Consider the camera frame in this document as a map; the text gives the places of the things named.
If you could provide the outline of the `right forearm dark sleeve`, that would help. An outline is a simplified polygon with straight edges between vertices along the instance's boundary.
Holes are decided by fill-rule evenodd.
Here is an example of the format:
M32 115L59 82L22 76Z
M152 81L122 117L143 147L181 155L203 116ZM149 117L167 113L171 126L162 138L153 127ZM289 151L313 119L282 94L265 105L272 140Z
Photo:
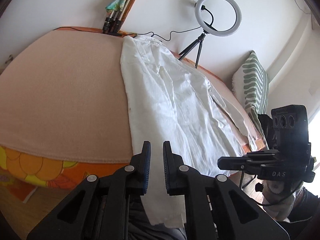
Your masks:
M289 214L289 222L278 222L289 234L290 239L319 239L319 197L305 187Z

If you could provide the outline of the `right hand white glove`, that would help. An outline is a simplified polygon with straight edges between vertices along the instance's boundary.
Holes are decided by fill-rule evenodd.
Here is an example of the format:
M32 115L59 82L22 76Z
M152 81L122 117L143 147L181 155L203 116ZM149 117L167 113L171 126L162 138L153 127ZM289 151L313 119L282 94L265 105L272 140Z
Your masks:
M263 181L263 209L275 220L288 219L295 203L302 194L303 182L285 183L284 181Z

